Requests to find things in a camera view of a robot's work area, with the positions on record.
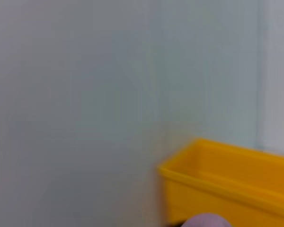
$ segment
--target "white wall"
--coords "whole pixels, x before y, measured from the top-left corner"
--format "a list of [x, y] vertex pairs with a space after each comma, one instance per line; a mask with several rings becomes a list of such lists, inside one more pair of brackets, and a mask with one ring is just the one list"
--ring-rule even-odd
[[163, 1], [170, 147], [202, 136], [254, 147], [258, 1]]
[[254, 145], [256, 1], [154, 2], [0, 0], [0, 227], [158, 226], [162, 148]]
[[284, 154], [284, 0], [266, 1], [261, 145]]
[[0, 227], [158, 226], [150, 2], [0, 0]]

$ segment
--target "yellow plastic bin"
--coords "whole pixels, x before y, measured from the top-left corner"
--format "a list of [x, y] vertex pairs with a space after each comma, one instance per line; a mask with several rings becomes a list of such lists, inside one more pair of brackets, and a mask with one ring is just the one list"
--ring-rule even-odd
[[200, 139], [159, 167], [170, 224], [212, 212], [235, 227], [284, 227], [284, 157]]

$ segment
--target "pink object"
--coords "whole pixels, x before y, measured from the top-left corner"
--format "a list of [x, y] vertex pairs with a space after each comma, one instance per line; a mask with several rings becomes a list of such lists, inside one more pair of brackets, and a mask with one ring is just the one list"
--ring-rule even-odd
[[231, 225], [219, 215], [204, 213], [192, 217], [182, 227], [231, 227]]

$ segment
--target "yellow container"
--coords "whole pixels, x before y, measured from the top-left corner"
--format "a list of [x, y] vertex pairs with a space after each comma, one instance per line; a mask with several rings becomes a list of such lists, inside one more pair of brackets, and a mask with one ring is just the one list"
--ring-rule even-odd
[[159, 167], [168, 222], [220, 214], [235, 227], [284, 227], [284, 157], [200, 139]]

